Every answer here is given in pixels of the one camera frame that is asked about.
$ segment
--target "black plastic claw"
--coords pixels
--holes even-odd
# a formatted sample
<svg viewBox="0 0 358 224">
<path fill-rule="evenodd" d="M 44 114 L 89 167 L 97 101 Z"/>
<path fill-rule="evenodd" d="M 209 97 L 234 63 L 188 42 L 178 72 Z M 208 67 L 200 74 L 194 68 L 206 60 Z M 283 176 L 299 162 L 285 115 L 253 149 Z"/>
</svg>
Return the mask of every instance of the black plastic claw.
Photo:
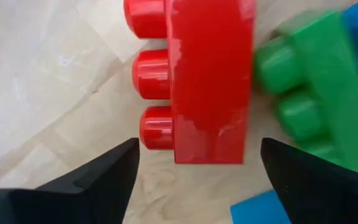
<svg viewBox="0 0 358 224">
<path fill-rule="evenodd" d="M 358 224 L 358 173 L 270 138 L 261 155 L 293 224 Z"/>
<path fill-rule="evenodd" d="M 35 190 L 0 189 L 0 224 L 122 223 L 138 166 L 132 138 Z"/>
</svg>

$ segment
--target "green toy block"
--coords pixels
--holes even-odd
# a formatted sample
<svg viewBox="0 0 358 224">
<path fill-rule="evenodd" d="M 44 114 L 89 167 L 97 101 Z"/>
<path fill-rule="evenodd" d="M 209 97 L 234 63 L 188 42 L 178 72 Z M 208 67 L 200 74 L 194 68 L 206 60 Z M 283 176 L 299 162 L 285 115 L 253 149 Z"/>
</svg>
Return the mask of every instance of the green toy block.
<svg viewBox="0 0 358 224">
<path fill-rule="evenodd" d="M 339 11 L 284 22 L 255 53 L 256 77 L 302 150 L 358 172 L 358 66 Z"/>
</svg>

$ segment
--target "light wood surface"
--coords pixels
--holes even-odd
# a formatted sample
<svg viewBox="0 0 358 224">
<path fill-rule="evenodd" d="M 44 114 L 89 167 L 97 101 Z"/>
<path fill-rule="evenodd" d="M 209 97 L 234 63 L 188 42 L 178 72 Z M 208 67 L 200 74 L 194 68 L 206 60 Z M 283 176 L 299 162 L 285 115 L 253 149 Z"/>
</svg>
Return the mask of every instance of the light wood surface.
<svg viewBox="0 0 358 224">
<path fill-rule="evenodd" d="M 351 1 L 259 0 L 255 44 L 304 9 Z M 122 0 L 0 0 L 0 187 L 36 187 L 138 136 L 145 108 L 168 102 L 137 94 L 132 61 L 164 47 L 131 33 Z M 288 140 L 257 91 L 249 120 L 243 166 L 179 166 L 142 146 L 124 223 L 231 223 L 230 205 L 271 188 L 260 140 Z"/>
</svg>

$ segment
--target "red toy block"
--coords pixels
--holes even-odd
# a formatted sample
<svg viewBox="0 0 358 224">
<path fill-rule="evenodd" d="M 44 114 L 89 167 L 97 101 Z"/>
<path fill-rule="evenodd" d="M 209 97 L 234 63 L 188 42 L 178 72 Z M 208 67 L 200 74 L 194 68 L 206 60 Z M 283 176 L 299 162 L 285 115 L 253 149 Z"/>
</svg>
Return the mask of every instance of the red toy block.
<svg viewBox="0 0 358 224">
<path fill-rule="evenodd" d="M 141 139 L 149 149 L 174 149 L 178 164 L 240 164 L 255 1 L 162 4 L 163 9 L 157 0 L 124 3 L 128 24 L 138 37 L 155 38 L 165 32 L 168 43 L 168 50 L 141 52 L 134 62 L 134 86 L 141 96 L 172 102 L 171 107 L 151 107 L 144 113 Z"/>
</svg>

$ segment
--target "wooden floor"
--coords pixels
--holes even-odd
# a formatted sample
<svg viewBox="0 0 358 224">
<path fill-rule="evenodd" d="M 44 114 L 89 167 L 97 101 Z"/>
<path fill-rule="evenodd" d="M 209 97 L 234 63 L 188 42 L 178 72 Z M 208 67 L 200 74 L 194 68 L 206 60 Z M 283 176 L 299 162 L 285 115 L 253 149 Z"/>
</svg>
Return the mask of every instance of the wooden floor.
<svg viewBox="0 0 358 224">
<path fill-rule="evenodd" d="M 351 0 L 259 0 L 255 44 L 281 21 Z M 0 0 L 0 187 L 36 187 L 137 137 L 147 106 L 132 86 L 140 49 L 122 0 Z M 124 223 L 231 223 L 229 206 L 271 188 L 262 137 L 286 141 L 270 100 L 252 97 L 243 166 L 178 166 L 172 152 L 141 148 Z"/>
</svg>

